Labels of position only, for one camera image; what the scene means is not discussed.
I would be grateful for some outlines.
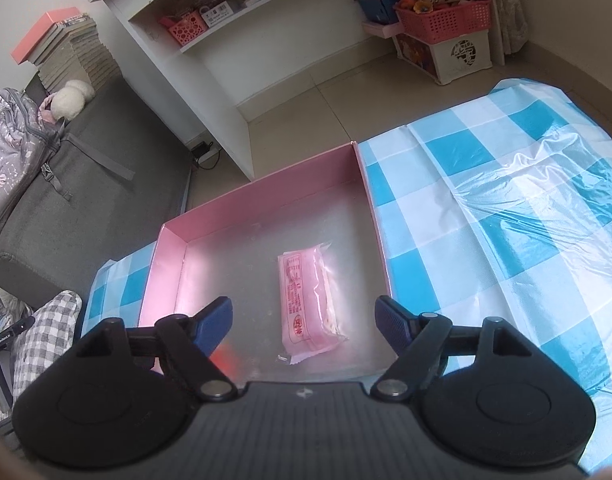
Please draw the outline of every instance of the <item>pink box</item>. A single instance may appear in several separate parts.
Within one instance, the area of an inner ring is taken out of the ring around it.
[[[234,321],[219,366],[249,380],[343,380],[376,374],[395,355],[374,323],[389,294],[369,190],[349,143],[246,184],[166,222],[159,234],[139,325],[193,315],[217,296]],[[329,243],[324,263],[348,340],[297,365],[284,362],[277,257]]]
[[[17,64],[23,63],[28,59],[28,55],[35,48],[39,40],[48,31],[53,23],[61,22],[81,14],[76,7],[67,7],[65,9],[55,9],[44,12],[37,22],[30,28],[28,33],[17,44],[14,50],[10,53]]]

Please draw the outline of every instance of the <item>metal rivet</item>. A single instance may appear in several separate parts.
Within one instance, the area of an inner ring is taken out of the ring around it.
[[[406,393],[408,387],[399,379],[386,379],[377,383],[377,391],[388,397],[399,397]]]
[[[206,397],[220,399],[227,396],[232,391],[232,386],[226,381],[208,381],[201,385],[201,393]]]

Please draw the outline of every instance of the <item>stuffed toy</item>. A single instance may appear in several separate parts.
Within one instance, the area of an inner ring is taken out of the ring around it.
[[[84,81],[70,80],[58,92],[41,103],[39,111],[44,121],[54,123],[61,117],[73,120],[94,97],[94,88]]]

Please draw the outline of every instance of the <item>blue box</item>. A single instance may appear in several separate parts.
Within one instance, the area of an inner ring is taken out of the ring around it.
[[[369,22],[390,25],[399,21],[392,7],[399,0],[358,0],[361,10],[368,18]]]

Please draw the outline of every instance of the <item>pink box lid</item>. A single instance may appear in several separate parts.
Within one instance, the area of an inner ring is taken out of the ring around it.
[[[44,34],[48,31],[53,23],[67,20],[68,18],[72,18],[78,14],[81,14],[81,12],[76,7],[67,7],[64,9],[55,9],[45,12],[30,28],[28,33],[22,38],[10,55],[17,64],[23,63],[26,61],[26,59],[28,59],[28,56],[32,52],[33,48],[35,48],[36,44],[39,43],[41,38],[44,37]]]

